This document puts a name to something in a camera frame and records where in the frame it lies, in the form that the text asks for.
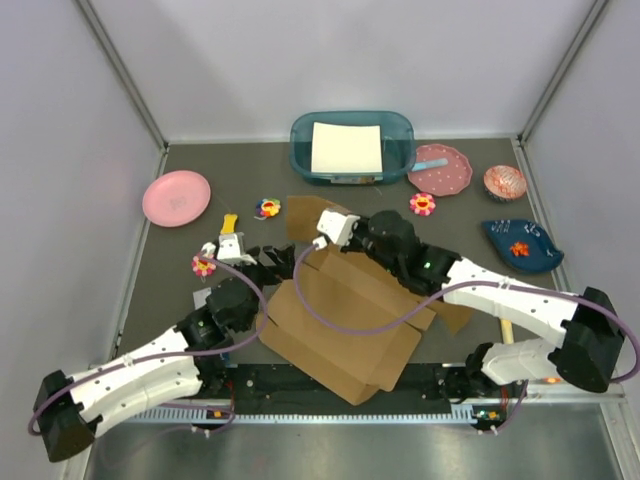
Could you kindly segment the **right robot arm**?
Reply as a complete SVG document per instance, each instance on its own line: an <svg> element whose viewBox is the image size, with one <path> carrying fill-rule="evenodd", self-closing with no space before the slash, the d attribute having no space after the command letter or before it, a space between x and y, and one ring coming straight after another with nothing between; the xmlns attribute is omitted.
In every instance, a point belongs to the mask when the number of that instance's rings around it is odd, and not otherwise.
<svg viewBox="0 0 640 480"><path fill-rule="evenodd" d="M588 287L581 294L536 288L501 276L460 254L423 242L398 212L350 214L343 252L365 254L398 283L421 297L436 297L512 323L535 339L480 345L467 359L466 380L487 396L517 380L558 376L592 393L604 393L626 335L612 320L608 295Z"/></svg>

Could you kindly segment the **brown cardboard box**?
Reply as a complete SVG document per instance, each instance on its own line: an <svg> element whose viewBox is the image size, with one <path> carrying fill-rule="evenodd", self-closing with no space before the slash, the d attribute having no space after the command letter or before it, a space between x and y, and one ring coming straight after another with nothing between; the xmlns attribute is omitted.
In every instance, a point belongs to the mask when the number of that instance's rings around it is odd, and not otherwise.
<svg viewBox="0 0 640 480"><path fill-rule="evenodd" d="M349 404L390 392L424 332L441 318L452 334L471 319L467 307L436 301L381 334L360 331L392 323L420 302L363 254L330 246L310 254L297 281L286 280L258 317L260 341Z"/></svg>

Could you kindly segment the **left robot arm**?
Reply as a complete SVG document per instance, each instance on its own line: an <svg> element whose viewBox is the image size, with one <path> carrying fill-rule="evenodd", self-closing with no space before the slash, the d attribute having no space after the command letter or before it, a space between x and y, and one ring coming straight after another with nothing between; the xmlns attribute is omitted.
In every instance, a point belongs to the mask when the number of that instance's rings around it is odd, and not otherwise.
<svg viewBox="0 0 640 480"><path fill-rule="evenodd" d="M248 331L266 307L263 290L293 275L295 248L255 247L223 254L206 243L197 260L228 272L203 306L136 350L86 372L56 370L41 382L28 423L50 462L66 461L114 426L161 404L226 387L223 356L239 349L233 334Z"/></svg>

